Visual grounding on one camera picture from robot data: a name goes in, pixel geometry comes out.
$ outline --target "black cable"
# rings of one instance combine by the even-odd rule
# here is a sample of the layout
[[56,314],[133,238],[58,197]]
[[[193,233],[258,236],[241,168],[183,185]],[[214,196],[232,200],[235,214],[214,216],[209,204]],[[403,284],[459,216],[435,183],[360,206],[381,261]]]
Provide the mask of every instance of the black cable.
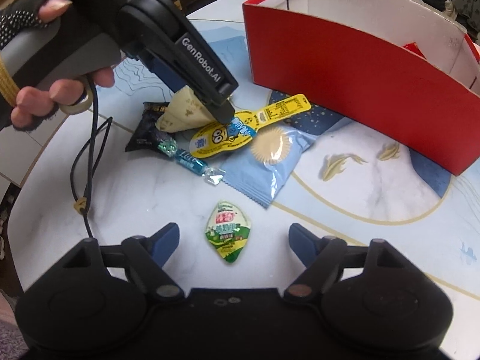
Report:
[[[90,224],[88,223],[88,211],[90,210],[90,204],[92,201],[92,182],[93,182],[93,176],[95,174],[95,171],[97,170],[97,166],[100,162],[100,159],[102,158],[103,151],[105,149],[105,145],[107,143],[107,138],[109,136],[110,132],[110,127],[112,125],[113,118],[109,117],[105,122],[102,123],[102,125],[97,128],[98,125],[98,95],[97,95],[97,89],[95,88],[95,82],[93,80],[92,75],[87,74],[87,80],[88,80],[88,85],[90,86],[90,89],[93,94],[93,120],[92,120],[92,130],[90,132],[90,139],[86,142],[85,145],[81,148],[80,152],[77,154],[75,157],[75,160],[71,166],[70,170],[70,186],[71,186],[71,193],[73,195],[73,198],[75,201],[78,201],[78,195],[75,190],[75,183],[74,183],[74,173],[75,173],[75,168],[77,166],[78,161],[80,160],[80,157],[82,156],[83,152],[88,147],[88,161],[87,161],[87,184],[85,186],[85,190],[83,192],[83,196],[86,198],[86,203],[85,203],[85,208],[80,209],[80,213],[83,216],[83,222],[85,223],[85,228],[87,230],[87,234],[89,238],[93,238],[92,234],[92,229],[90,228]],[[105,134],[103,136],[102,140],[102,145],[100,146],[100,150],[97,155],[97,159],[95,160],[95,163],[93,161],[94,157],[94,150],[95,150],[95,139],[97,135],[102,131],[102,129],[105,128]]]

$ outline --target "human hand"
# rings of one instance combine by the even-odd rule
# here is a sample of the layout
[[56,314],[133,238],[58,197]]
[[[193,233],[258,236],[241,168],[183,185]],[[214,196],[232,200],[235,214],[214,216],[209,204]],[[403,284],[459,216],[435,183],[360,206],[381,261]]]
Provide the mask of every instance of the human hand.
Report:
[[[70,0],[48,0],[38,11],[38,18],[43,23],[49,23],[64,14],[70,5]],[[109,67],[97,70],[93,78],[97,85],[106,88],[115,83],[113,70]],[[18,129],[27,129],[33,123],[33,116],[49,115],[55,103],[71,105],[80,98],[83,91],[83,83],[72,79],[55,81],[49,91],[24,87],[18,92],[17,106],[10,116],[11,122]]]

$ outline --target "open cardboard box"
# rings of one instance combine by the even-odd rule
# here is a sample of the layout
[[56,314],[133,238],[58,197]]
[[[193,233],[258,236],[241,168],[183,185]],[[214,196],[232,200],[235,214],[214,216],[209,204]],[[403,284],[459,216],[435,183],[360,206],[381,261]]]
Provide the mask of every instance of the open cardboard box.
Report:
[[357,120],[455,175],[480,156],[480,55],[411,0],[248,0],[253,81]]

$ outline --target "gold leaf decoration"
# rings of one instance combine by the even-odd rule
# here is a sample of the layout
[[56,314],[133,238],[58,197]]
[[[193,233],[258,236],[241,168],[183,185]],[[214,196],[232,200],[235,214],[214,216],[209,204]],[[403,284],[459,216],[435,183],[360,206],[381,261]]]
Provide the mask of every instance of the gold leaf decoration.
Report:
[[390,145],[387,145],[385,149],[378,155],[380,161],[386,161],[390,159],[395,159],[400,156],[400,143],[394,142]]
[[359,156],[356,155],[356,154],[350,154],[350,158],[351,158],[352,160],[354,160],[357,164],[360,164],[360,165],[365,164],[365,163],[368,162],[368,161],[365,161],[363,158],[359,157]]
[[345,165],[345,162],[348,159],[348,155],[341,154],[340,156],[331,156],[327,159],[324,170],[322,173],[322,180],[328,181],[333,178],[333,176],[342,173],[345,169],[342,166]]

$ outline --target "green diamond-shaped package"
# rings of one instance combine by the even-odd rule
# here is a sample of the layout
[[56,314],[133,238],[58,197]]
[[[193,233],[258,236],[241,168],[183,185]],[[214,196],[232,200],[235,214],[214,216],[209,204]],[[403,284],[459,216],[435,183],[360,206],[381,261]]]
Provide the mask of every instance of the green diamond-shaped package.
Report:
[[234,262],[247,243],[250,220],[236,205],[218,202],[208,220],[205,235],[222,258]]

